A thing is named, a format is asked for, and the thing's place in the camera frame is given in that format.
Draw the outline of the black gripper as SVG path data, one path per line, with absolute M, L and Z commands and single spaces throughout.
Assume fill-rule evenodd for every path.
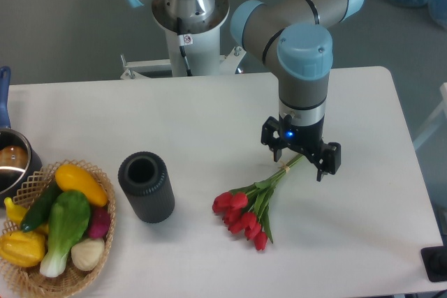
M 278 122 L 269 117 L 262 126 L 261 144 L 269 147 L 276 163 L 281 158 L 282 149 L 304 149 L 306 158 L 317 169 L 316 180 L 320 182 L 327 174 L 336 174 L 342 163 L 341 144 L 322 141 L 323 125 L 323 119 L 310 126 L 295 126 L 285 119 Z

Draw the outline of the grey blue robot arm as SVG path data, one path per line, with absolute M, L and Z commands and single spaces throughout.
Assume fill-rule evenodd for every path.
M 175 77 L 219 72 L 220 28 L 229 21 L 237 46 L 279 82 L 279 115 L 264 123 L 261 142 L 275 159 L 288 148 L 313 163 L 318 176 L 336 173 L 341 147 L 322 138 L 333 62 L 328 28 L 357 13 L 364 0 L 284 0 L 276 6 L 251 0 L 234 12 L 228 0 L 128 1 L 151 6 L 165 31 Z

